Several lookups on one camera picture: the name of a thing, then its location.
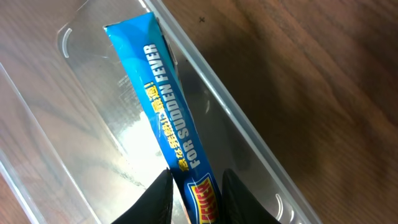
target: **black object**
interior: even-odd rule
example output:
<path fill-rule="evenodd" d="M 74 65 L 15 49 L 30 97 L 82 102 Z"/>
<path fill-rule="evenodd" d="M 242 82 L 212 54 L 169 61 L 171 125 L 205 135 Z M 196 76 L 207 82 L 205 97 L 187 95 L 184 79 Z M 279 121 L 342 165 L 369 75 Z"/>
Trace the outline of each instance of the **black object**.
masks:
<path fill-rule="evenodd" d="M 224 224 L 280 224 L 231 169 L 226 169 L 223 174 L 222 197 L 223 207 L 220 214 Z M 113 224 L 170 224 L 172 209 L 173 177 L 167 169 Z"/>
<path fill-rule="evenodd" d="M 223 174 L 223 213 L 226 224 L 280 224 L 231 169 Z"/>
<path fill-rule="evenodd" d="M 114 224 L 170 224 L 173 210 L 173 177 L 170 170 L 155 179 L 138 201 Z"/>

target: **blue plastic package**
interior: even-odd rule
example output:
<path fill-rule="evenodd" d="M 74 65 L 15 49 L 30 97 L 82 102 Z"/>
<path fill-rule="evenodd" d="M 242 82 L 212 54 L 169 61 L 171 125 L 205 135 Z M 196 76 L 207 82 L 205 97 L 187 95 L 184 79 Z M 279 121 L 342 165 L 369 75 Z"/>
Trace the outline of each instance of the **blue plastic package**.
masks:
<path fill-rule="evenodd" d="M 221 194 L 153 13 L 104 28 L 119 55 L 194 224 L 219 223 Z"/>

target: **red and yellow logo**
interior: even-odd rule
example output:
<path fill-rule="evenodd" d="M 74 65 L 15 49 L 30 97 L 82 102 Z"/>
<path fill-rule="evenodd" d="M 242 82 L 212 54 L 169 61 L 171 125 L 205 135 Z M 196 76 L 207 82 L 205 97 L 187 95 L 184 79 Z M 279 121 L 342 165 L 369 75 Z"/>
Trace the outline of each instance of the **red and yellow logo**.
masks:
<path fill-rule="evenodd" d="M 199 224 L 214 223 L 218 218 L 218 207 L 210 177 L 190 187 L 198 205 Z"/>

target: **transparent plastic bin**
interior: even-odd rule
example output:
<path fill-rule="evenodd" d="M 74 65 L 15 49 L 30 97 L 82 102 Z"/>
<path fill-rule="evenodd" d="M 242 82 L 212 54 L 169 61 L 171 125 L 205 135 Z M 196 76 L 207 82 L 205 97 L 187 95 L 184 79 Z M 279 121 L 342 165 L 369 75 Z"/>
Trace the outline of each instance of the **transparent plastic bin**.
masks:
<path fill-rule="evenodd" d="M 60 66 L 58 73 L 51 73 L 53 80 L 45 81 L 62 91 L 69 88 L 65 83 L 77 86 L 76 93 L 66 97 L 70 108 L 83 114 L 80 120 L 35 100 L 25 90 L 23 76 L 0 66 L 0 171 L 32 223 L 111 223 L 167 167 L 103 30 L 104 25 L 149 11 L 155 12 L 170 42 L 184 95 L 219 186 L 223 171 L 232 168 L 281 223 L 321 222 L 161 1 L 75 2 L 74 13 L 54 31 L 54 42 L 48 43 L 57 54 L 45 49 L 40 54 L 61 58 L 69 66 Z M 52 3 L 46 10 L 51 7 L 58 6 Z M 53 60 L 41 63 L 54 66 Z M 65 73 L 70 70 L 73 76 L 66 82 Z M 69 127 L 53 133 L 47 122 L 51 118 L 33 110 L 38 105 L 89 137 L 80 137 Z M 172 221 L 188 223 L 176 186 L 174 190 Z"/>

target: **wood grain surface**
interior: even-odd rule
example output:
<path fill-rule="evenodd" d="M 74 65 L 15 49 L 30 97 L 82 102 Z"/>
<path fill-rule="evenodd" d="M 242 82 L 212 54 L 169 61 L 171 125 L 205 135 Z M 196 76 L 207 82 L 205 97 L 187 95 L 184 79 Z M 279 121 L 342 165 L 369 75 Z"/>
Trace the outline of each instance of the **wood grain surface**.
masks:
<path fill-rule="evenodd" d="M 0 62 L 66 165 L 78 167 L 79 186 L 95 189 L 86 195 L 101 205 L 95 212 L 113 220 L 106 205 L 123 198 L 103 192 L 132 187 L 132 171 L 56 46 L 84 3 L 0 1 Z M 322 221 L 398 221 L 397 1 L 164 3 Z M 0 182 L 0 223 L 27 222 L 6 188 Z M 72 222 L 64 216 L 52 220 Z"/>
<path fill-rule="evenodd" d="M 30 223 L 3 177 L 0 177 L 0 204 L 0 223 Z"/>
<path fill-rule="evenodd" d="M 164 0 L 325 223 L 398 221 L 398 2 Z"/>

